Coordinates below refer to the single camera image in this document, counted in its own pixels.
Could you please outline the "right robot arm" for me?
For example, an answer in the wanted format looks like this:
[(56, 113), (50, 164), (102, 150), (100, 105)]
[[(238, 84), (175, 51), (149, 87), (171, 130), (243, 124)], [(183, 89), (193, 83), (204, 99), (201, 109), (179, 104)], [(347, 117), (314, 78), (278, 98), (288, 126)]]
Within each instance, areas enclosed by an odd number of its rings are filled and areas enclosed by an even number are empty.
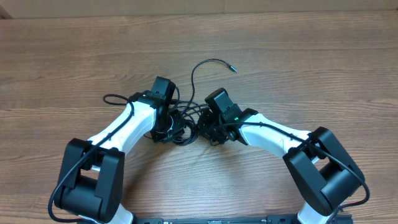
[(327, 128), (301, 131), (267, 119), (258, 111), (241, 110), (220, 88), (205, 99), (208, 108), (198, 121), (211, 142), (239, 141), (281, 158), (305, 203), (292, 223), (339, 223), (346, 200), (366, 185), (358, 165)]

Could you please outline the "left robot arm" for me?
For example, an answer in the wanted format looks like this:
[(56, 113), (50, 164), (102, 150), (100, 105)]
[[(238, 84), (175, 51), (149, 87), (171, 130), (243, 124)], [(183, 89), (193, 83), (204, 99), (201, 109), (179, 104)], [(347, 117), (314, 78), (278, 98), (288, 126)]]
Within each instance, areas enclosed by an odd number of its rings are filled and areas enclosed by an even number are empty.
[(102, 132), (67, 144), (47, 207), (53, 221), (134, 222), (121, 204), (125, 158), (146, 133), (162, 143), (183, 134), (180, 112), (169, 108), (175, 89), (171, 80), (157, 77), (150, 90), (126, 98), (124, 111)]

